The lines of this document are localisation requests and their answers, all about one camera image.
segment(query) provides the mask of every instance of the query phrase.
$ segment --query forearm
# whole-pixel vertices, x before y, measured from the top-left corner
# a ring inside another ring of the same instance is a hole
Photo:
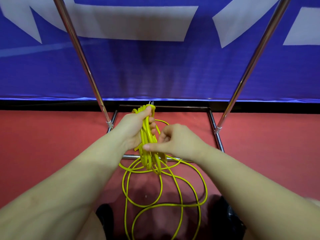
[[[245,225],[260,239],[318,239],[320,208],[221,151],[197,160]]]
[[[112,134],[0,210],[2,239],[74,239],[124,151]]]

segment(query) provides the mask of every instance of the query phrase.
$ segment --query yellow rope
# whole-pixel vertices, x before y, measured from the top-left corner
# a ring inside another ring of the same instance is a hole
[[[146,109],[147,106],[151,106],[151,108],[152,108],[152,116],[154,116],[155,106],[154,105],[150,105],[150,104],[147,104],[146,106],[140,107],[138,110],[134,109],[132,112],[139,113],[142,110]],[[169,125],[166,121],[163,121],[163,120],[156,120],[156,121],[160,121],[160,122],[163,122],[163,123]],[[157,129],[158,133],[160,134],[160,130],[159,130],[158,126],[156,126],[156,129]],[[136,149],[139,150],[140,158],[136,159],[128,168],[124,167],[121,163],[119,163],[119,166],[122,169],[125,170],[125,173],[124,173],[123,178],[122,178],[122,191],[123,191],[123,193],[124,193],[124,195],[126,197],[126,199],[125,199],[125,209],[124,209],[124,229],[125,229],[125,233],[127,235],[128,240],[131,240],[131,239],[134,240],[134,224],[137,221],[138,217],[141,214],[143,214],[145,211],[153,209],[153,208],[156,208],[156,207],[160,207],[160,206],[175,206],[175,207],[180,207],[181,208],[181,215],[180,215],[179,224],[178,224],[178,227],[177,227],[173,237],[171,238],[171,240],[173,240],[177,236],[177,234],[179,232],[179,229],[180,229],[180,226],[181,226],[181,223],[182,223],[183,207],[197,207],[199,216],[198,216],[197,229],[196,229],[195,234],[194,234],[194,236],[192,238],[194,240],[197,237],[197,234],[198,234],[198,231],[199,231],[199,228],[200,228],[200,223],[201,223],[201,209],[200,209],[200,206],[203,205],[206,202],[207,197],[208,197],[208,190],[207,190],[207,185],[206,185],[205,180],[203,179],[203,177],[202,177],[201,173],[198,171],[198,169],[196,169],[193,165],[191,165],[191,164],[189,164],[189,163],[187,163],[185,161],[182,161],[181,159],[178,160],[178,159],[175,159],[174,157],[170,157],[170,156],[165,155],[163,153],[149,153],[149,152],[145,151],[142,148],[142,146],[144,144],[156,143],[157,142],[156,137],[152,136],[152,134],[151,134],[150,125],[149,125],[149,117],[146,117],[144,119],[143,127],[142,127],[142,129],[140,131],[140,135],[141,135],[142,143],[136,148]],[[176,160],[177,163],[172,165],[172,166],[170,166],[170,167],[167,166],[166,165],[166,162],[167,162],[166,158],[167,157],[169,157],[169,158],[171,158],[173,160]],[[205,198],[204,198],[204,200],[202,202],[199,202],[198,195],[197,195],[194,187],[186,179],[184,179],[184,178],[182,178],[180,176],[174,175],[173,172],[171,171],[171,168],[176,167],[177,165],[179,165],[181,163],[192,167],[199,174],[199,176],[200,176],[200,178],[201,178],[201,180],[203,182],[204,190],[205,190]],[[129,172],[129,174],[128,174],[127,183],[126,183],[126,187],[125,187],[125,179],[126,179],[126,175],[127,175],[128,172]],[[159,193],[157,199],[153,203],[151,203],[149,205],[139,205],[139,204],[133,202],[130,199],[130,197],[128,196],[128,188],[129,188],[130,176],[131,176],[131,173],[149,173],[149,172],[155,172],[159,176],[159,179],[160,179],[160,193]],[[175,185],[177,187],[177,190],[178,190],[178,193],[179,193],[180,204],[174,204],[174,203],[156,204],[158,202],[158,200],[160,199],[160,197],[161,197],[162,189],[163,189],[161,173],[163,173],[165,175],[168,175],[168,176],[171,176],[173,178],[174,183],[175,183]],[[176,180],[177,178],[181,179],[182,181],[185,181],[190,186],[190,188],[192,189],[192,191],[194,193],[196,204],[183,204],[181,191],[180,191],[178,182]],[[133,221],[133,224],[132,224],[132,227],[131,227],[131,238],[130,238],[130,235],[129,235],[128,229],[127,229],[127,207],[128,207],[128,201],[130,201],[135,206],[143,208],[137,214],[137,216],[134,218],[134,221]]]

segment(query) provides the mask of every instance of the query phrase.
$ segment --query person's left hand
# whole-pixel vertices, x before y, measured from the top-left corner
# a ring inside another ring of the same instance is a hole
[[[147,116],[151,116],[151,107],[147,106],[140,113],[130,113],[125,115],[120,123],[113,129],[118,136],[123,139],[125,150],[136,148],[141,143],[140,130],[142,122]],[[151,133],[156,133],[156,124],[153,117],[149,117]]]

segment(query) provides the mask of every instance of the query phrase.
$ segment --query shoe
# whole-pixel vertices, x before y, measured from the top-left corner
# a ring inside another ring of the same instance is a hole
[[[104,233],[106,235],[106,239],[113,239],[113,228],[114,228],[114,218],[113,211],[109,204],[102,204],[98,207],[96,211],[96,215],[99,218]]]
[[[243,239],[246,227],[223,196],[213,205],[209,217],[215,239]]]

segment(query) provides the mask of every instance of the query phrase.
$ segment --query fingernail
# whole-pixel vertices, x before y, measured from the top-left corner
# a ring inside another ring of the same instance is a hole
[[[150,145],[146,144],[142,146],[143,149],[145,149],[146,151],[150,150]]]

